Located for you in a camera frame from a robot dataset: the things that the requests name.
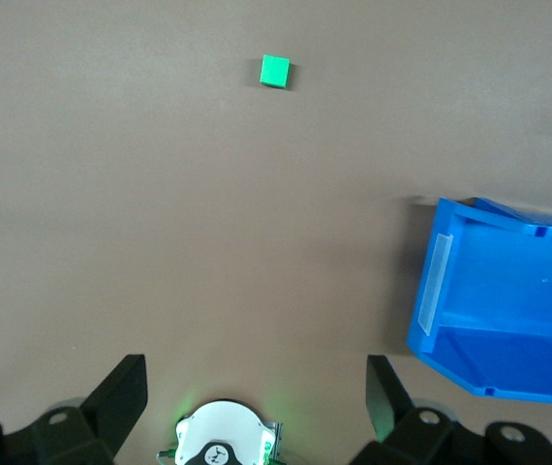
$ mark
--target green cube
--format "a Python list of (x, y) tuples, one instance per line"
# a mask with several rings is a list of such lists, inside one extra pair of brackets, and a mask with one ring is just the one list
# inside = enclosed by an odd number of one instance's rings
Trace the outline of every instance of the green cube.
[(261, 66), (261, 77), (259, 81), (263, 85), (270, 87), (287, 87), (287, 77), (289, 76), (289, 58), (282, 56), (264, 55)]

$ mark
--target green light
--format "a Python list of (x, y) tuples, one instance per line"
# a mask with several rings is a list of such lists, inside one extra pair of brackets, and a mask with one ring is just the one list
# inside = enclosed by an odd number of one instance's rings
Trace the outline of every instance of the green light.
[(264, 55), (261, 66), (261, 77), (259, 81), (263, 85), (270, 87), (287, 87), (287, 77), (289, 76), (289, 58), (282, 56)]
[(168, 463), (165, 460), (163, 460), (164, 457), (171, 458), (174, 463), (176, 452), (177, 452), (177, 449), (161, 450), (156, 454), (156, 459), (158, 460), (158, 463), (160, 465), (168, 465)]
[(263, 453), (262, 457), (260, 456), (260, 461), (262, 459), (262, 464), (267, 465), (269, 463), (269, 455), (272, 452), (272, 448), (274, 447), (274, 441), (276, 440), (276, 436), (274, 436), (274, 433), (272, 431), (263, 431), (261, 442), (263, 445)]

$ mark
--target screw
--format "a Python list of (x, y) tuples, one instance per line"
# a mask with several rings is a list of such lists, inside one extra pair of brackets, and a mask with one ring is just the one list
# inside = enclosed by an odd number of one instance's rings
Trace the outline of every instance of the screw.
[(438, 424), (440, 422), (440, 417), (438, 417), (438, 414), (436, 414), (435, 412), (431, 412), (430, 410), (423, 410), (422, 412), (420, 412), (419, 417), (422, 422), (426, 424)]
[(54, 414), (52, 417), (48, 419), (48, 424), (59, 424), (62, 423), (67, 419), (67, 414), (65, 412), (59, 412), (58, 414)]
[(500, 432), (505, 437), (505, 439), (512, 441), (513, 443), (523, 443), (526, 440), (524, 433), (519, 431), (514, 426), (503, 426), (500, 428)]

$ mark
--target black object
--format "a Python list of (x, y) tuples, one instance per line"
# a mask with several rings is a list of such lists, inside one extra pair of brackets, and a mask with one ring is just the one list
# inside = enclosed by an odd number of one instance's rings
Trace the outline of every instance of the black object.
[(385, 356), (367, 360), (366, 407), (381, 442), (352, 465), (552, 465), (552, 444), (520, 423), (495, 422), (479, 436), (429, 408), (416, 408)]
[(187, 465), (242, 465), (233, 448), (225, 443), (207, 443), (199, 455), (186, 462)]
[(125, 356), (80, 407), (47, 412), (4, 436), (0, 465), (109, 465), (147, 405), (144, 356)]

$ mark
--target blue storage bin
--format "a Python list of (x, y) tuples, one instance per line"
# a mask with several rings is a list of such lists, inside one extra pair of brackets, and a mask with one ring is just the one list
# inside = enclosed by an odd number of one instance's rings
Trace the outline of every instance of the blue storage bin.
[(441, 199), (408, 345), (471, 393), (552, 403), (552, 216)]

